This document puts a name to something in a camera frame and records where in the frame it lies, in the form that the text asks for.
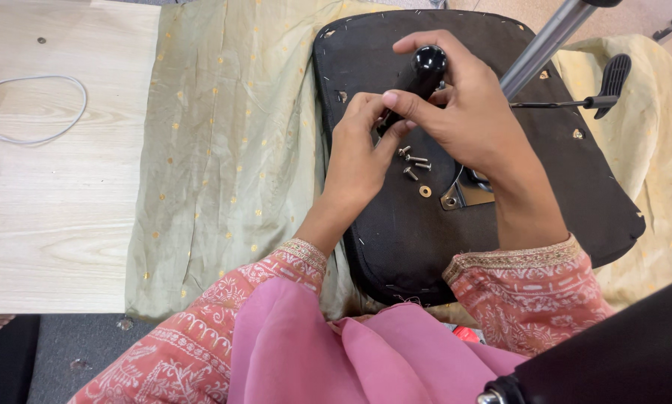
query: embroidered sleeve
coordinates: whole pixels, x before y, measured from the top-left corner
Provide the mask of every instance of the embroidered sleeve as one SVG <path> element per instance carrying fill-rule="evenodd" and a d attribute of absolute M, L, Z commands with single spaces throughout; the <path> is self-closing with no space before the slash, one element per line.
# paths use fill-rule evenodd
<path fill-rule="evenodd" d="M 227 273 L 87 383 L 70 403 L 225 403 L 236 313 L 260 284 L 280 277 L 321 291 L 326 257 L 292 239 Z"/>
<path fill-rule="evenodd" d="M 457 255 L 443 273 L 491 346 L 535 356 L 611 316 L 571 234 L 550 247 Z"/>

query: pink scarf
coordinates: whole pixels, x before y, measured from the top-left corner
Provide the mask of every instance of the pink scarf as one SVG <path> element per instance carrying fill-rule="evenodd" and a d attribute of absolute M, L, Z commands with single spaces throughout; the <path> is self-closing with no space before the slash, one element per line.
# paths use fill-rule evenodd
<path fill-rule="evenodd" d="M 228 403 L 472 404 L 528 359 L 463 342 L 413 303 L 334 325 L 305 286 L 258 286 L 236 320 Z"/>

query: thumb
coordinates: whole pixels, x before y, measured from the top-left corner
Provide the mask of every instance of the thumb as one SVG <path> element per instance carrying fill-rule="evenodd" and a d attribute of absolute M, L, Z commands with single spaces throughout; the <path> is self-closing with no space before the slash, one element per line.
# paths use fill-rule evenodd
<path fill-rule="evenodd" d="M 383 93 L 381 98 L 383 105 L 401 115 L 403 118 L 410 119 L 428 132 L 429 127 L 435 122 L 439 114 L 443 111 L 435 105 L 413 93 L 401 90 L 388 90 Z"/>
<path fill-rule="evenodd" d="M 383 134 L 378 146 L 373 151 L 376 158 L 382 161 L 385 164 L 385 167 L 388 167 L 391 161 L 391 157 L 395 152 L 395 148 L 398 147 L 398 144 L 401 142 L 401 139 L 408 134 L 411 129 L 415 128 L 415 123 L 402 119 L 393 125 Z"/>

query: wooden table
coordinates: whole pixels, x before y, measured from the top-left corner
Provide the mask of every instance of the wooden table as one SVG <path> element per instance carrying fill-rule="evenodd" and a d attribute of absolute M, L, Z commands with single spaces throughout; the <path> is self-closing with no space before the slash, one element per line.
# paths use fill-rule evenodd
<path fill-rule="evenodd" d="M 64 74 L 89 98 L 82 119 L 52 142 L 0 141 L 0 313 L 124 311 L 159 12 L 115 1 L 0 0 L 0 80 Z M 81 105 L 68 80 L 3 84 L 0 134 L 40 139 Z"/>

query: gold embroidered border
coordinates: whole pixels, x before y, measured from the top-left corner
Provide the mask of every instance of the gold embroidered border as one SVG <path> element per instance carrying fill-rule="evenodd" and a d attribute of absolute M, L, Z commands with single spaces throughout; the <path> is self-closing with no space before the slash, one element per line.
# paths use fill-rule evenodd
<path fill-rule="evenodd" d="M 322 274 L 326 272 L 326 256 L 310 243 L 301 239 L 290 239 L 283 243 L 280 249 L 301 258 Z"/>
<path fill-rule="evenodd" d="M 454 257 L 443 272 L 443 279 L 449 285 L 456 280 L 461 271 L 470 267 L 487 270 L 521 270 L 540 268 L 568 262 L 580 253 L 580 243 L 570 234 L 567 240 L 549 247 L 517 251 L 469 252 Z"/>

